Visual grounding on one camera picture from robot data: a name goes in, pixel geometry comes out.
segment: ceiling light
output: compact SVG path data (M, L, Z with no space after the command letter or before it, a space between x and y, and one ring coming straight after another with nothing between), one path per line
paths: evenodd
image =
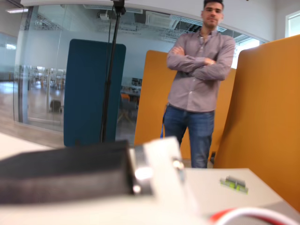
M6 48L7 48L7 49L15 50L15 49L16 49L16 46L15 46L15 45L12 45L12 44L6 44Z
M28 12L27 8L13 8L13 9L7 9L6 10L8 13L23 13L23 12Z

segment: man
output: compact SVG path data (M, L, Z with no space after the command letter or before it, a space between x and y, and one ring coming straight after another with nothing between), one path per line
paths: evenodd
M164 116L165 136L176 136L181 144L188 127L193 168L207 168L218 90L233 61L234 39L217 32L223 9L223 0L205 0L201 30L181 35L167 58L178 72Z

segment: mustard yellow divider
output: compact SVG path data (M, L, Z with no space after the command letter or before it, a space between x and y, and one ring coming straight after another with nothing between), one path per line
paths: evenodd
M167 54L164 52L147 52L135 130L135 144L142 144L160 137L168 94L176 75L175 71L167 68L166 58ZM211 152L217 151L219 147L229 108L234 77L235 70L233 69L228 79L222 82L220 88ZM184 159L191 158L188 131L182 141L181 154Z
M300 35L240 53L215 168L242 167L300 211Z

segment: white wire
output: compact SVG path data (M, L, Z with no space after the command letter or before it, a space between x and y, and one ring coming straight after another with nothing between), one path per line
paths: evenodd
M241 208L241 209L233 210L231 212L228 212L224 216L222 216L214 225L225 225L232 219L241 216L262 217L265 219L278 221L279 223L285 225L299 225L296 221L280 213L267 210L267 209L259 209L259 208Z

